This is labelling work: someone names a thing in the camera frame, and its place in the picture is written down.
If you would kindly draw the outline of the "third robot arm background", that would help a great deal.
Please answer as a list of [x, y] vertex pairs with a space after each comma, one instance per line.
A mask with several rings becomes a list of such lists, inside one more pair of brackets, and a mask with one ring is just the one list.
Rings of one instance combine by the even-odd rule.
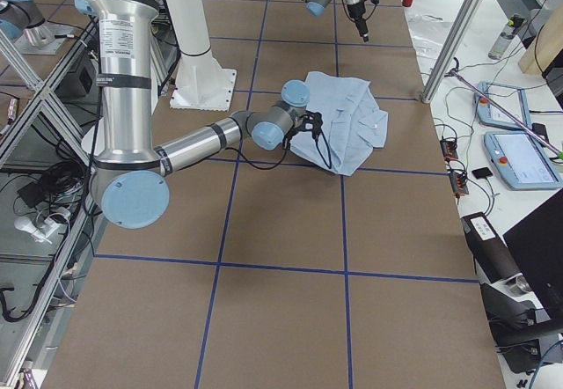
[[67, 33], [55, 32], [34, 0], [1, 0], [1, 30], [10, 40], [25, 36], [37, 49], [67, 37]]

